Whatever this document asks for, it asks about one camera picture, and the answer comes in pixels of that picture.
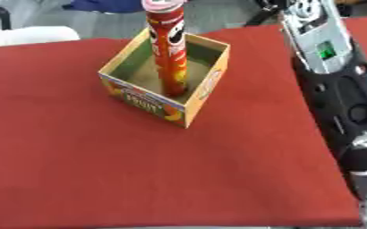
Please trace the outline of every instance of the robotic hand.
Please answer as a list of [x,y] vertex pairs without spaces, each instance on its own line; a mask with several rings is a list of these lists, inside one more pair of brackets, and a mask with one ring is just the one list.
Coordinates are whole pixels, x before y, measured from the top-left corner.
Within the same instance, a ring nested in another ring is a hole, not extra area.
[[305,101],[367,228],[367,59],[333,0],[261,0],[280,11]]

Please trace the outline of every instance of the red table cover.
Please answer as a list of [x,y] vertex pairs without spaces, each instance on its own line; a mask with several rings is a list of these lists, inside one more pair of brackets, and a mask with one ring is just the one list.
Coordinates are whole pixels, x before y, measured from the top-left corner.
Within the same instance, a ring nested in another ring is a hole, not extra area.
[[357,225],[278,26],[207,36],[231,59],[189,130],[107,96],[126,40],[0,47],[0,227]]

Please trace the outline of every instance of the gray floor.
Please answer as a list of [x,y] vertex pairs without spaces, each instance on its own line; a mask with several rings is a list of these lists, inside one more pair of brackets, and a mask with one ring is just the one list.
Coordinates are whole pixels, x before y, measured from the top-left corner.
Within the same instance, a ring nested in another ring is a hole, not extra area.
[[[83,38],[132,38],[144,27],[140,13],[103,14],[64,11],[70,0],[4,0],[12,13],[13,27],[65,25]],[[240,27],[259,10],[253,0],[193,0],[185,6],[187,30],[202,33]],[[355,8],[355,16],[367,15],[367,4]]]

